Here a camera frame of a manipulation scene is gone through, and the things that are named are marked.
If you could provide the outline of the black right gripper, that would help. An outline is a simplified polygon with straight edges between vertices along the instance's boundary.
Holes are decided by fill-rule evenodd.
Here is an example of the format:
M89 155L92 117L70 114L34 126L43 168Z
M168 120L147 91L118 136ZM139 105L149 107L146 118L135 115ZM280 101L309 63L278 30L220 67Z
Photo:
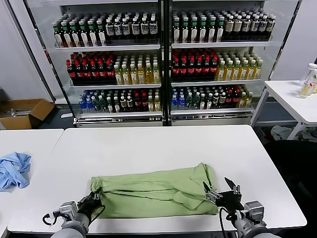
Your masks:
M242 211L243 205L241 203L242 194L240 185L236 185L232 180L227 177L224 178L230 190L225 192L216 193L203 182L206 198L210 202L215 202L216 206L224 207L227 211Z

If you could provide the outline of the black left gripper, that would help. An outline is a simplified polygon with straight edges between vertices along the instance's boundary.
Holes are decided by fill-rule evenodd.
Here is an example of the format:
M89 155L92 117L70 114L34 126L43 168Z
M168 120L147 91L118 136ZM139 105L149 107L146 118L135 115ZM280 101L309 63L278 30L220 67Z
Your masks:
M95 193L90 192L88 196L85 196L79 201L79 213L85 215L92 215L93 212L102 205L100 195L102 194L102 188L98 188Z

